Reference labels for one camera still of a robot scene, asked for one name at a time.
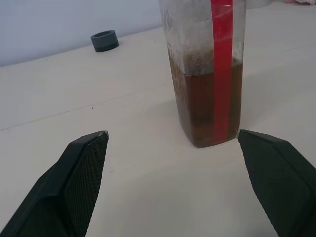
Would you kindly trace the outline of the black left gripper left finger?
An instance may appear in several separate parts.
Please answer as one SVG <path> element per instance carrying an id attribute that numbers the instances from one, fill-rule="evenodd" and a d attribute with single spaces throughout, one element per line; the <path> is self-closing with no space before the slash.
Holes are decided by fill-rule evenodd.
<path id="1" fill-rule="evenodd" d="M 33 185 L 0 237 L 85 237 L 99 195 L 109 134 L 72 141 Z"/>

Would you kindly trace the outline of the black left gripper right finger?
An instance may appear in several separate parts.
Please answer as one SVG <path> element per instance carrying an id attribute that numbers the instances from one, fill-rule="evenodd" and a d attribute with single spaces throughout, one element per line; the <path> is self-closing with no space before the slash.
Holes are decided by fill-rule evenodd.
<path id="1" fill-rule="evenodd" d="M 316 168 L 288 141 L 240 130 L 253 191 L 278 237 L 316 237 Z"/>

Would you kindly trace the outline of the clear plastic bottle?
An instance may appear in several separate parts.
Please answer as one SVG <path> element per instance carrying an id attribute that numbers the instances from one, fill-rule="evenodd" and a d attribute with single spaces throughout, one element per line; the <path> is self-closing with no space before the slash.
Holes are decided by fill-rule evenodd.
<path id="1" fill-rule="evenodd" d="M 158 0 L 181 126 L 209 147 L 236 137 L 246 0 Z"/>

